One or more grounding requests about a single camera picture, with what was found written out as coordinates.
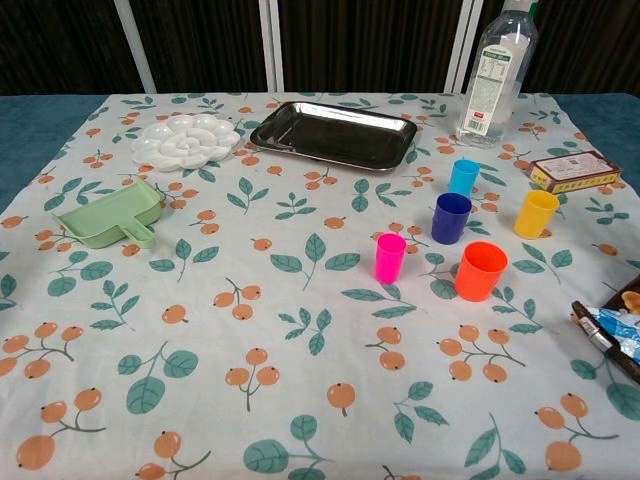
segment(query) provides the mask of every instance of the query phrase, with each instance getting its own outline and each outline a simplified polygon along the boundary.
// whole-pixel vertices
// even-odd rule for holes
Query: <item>stainless steel tray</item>
[[[380,113],[310,102],[288,102],[251,134],[258,147],[368,170],[400,164],[417,127]]]

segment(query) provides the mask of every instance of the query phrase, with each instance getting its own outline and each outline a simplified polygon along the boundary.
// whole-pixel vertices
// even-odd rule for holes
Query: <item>orange cup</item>
[[[470,243],[456,274],[458,295],[470,302],[486,300],[508,265],[509,257],[500,247],[489,242]]]

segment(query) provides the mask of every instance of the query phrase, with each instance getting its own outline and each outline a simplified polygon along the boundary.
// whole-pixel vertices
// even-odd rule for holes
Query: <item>flower-shaped palette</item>
[[[195,169],[209,160],[221,160],[240,140],[233,125],[209,114],[176,115],[155,123],[131,144],[133,161],[161,172]]]

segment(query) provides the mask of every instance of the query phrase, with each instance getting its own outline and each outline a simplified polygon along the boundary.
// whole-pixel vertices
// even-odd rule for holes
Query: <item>yellow cup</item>
[[[527,240],[538,238],[559,206],[555,195],[543,190],[531,190],[516,218],[514,232]]]

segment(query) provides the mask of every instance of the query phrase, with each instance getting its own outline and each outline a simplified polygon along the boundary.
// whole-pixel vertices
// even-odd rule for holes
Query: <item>teal cloth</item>
[[[640,191],[640,99],[624,93],[553,95],[560,108]],[[0,96],[0,212],[107,95]]]

